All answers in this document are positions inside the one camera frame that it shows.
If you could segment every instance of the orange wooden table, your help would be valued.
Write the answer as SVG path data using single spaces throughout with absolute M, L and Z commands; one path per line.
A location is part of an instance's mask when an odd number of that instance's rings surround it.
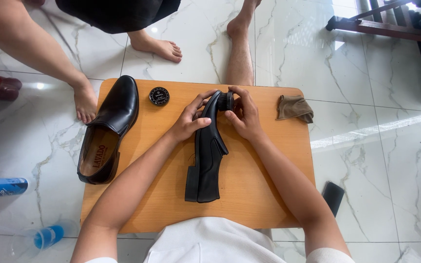
M 99 106 L 115 81 L 116 79 L 103 81 Z M 228 90 L 227 85 L 217 84 L 146 80 L 136 82 L 139 90 L 139 117 L 121 143 L 116 175 L 157 141 L 198 93 L 214 88 L 224 92 Z M 157 107 L 149 101 L 149 92 L 154 87 L 164 87 L 170 93 L 170 102 L 166 106 Z M 303 95 L 301 91 L 286 87 L 243 88 L 250 91 L 257 104 L 261 125 L 268 136 L 314 184 L 308 125 L 298 118 L 276 121 L 279 96 Z M 252 146 L 237 134 L 221 112 L 217 127 L 229 151 L 220 164 L 220 199 L 206 204 L 184 201 L 188 166 L 194 165 L 193 135 L 172 152 L 121 233 L 159 232 L 167 225 L 202 216 L 224 217 L 250 228 L 300 226 L 285 207 Z M 107 186 L 86 184 L 81 224 Z

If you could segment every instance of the white shirt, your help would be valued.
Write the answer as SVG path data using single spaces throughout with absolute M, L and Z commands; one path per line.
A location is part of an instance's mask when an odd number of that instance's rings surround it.
M 169 225 L 157 236 L 144 263 L 285 263 L 274 254 L 272 240 L 253 229 L 220 217 L 193 218 Z M 354 263 L 333 248 L 318 248 L 307 263 Z M 117 263 L 101 257 L 86 263 Z

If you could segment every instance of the black skirt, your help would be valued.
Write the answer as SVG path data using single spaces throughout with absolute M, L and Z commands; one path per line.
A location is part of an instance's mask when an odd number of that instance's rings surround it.
M 181 0 L 56 0 L 59 9 L 110 34 L 141 30 L 178 10 Z

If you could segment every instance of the forearm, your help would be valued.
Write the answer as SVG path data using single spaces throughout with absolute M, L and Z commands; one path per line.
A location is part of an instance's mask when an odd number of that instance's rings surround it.
M 250 140 L 267 172 L 277 187 L 285 205 L 305 227 L 320 218 L 335 219 L 317 189 L 264 133 Z
M 131 218 L 178 141 L 167 132 L 109 185 L 84 224 L 120 230 Z

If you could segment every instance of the black leather shoe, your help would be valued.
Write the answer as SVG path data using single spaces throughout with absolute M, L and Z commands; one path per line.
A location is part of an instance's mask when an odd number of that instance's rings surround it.
M 118 148 L 138 114 L 136 81 L 130 76 L 121 76 L 108 92 L 97 117 L 86 124 L 77 166 L 81 181 L 102 184 L 114 178 L 120 157 Z
M 206 128 L 198 129 L 194 139 L 196 166 L 188 167 L 185 201 L 208 203 L 219 199 L 219 166 L 224 155 L 228 154 L 219 130 L 217 111 L 233 109 L 233 92 L 218 90 L 209 99 L 202 111 L 202 117 L 212 120 Z

